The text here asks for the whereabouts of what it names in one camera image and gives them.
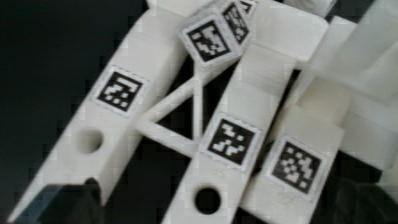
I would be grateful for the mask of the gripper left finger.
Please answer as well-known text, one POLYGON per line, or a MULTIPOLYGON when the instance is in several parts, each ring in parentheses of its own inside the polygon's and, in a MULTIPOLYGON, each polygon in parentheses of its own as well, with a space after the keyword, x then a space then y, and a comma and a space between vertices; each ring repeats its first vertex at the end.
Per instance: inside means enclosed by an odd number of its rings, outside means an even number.
POLYGON ((47 184, 10 224, 104 224, 99 194, 94 178, 81 184, 47 184))

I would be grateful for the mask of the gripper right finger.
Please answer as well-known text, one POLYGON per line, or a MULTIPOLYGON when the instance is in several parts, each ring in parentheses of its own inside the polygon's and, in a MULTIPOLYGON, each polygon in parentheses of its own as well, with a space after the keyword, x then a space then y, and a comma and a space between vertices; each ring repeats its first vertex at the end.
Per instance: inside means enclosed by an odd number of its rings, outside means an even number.
POLYGON ((374 184, 339 184, 335 224, 398 224, 398 203, 374 184))

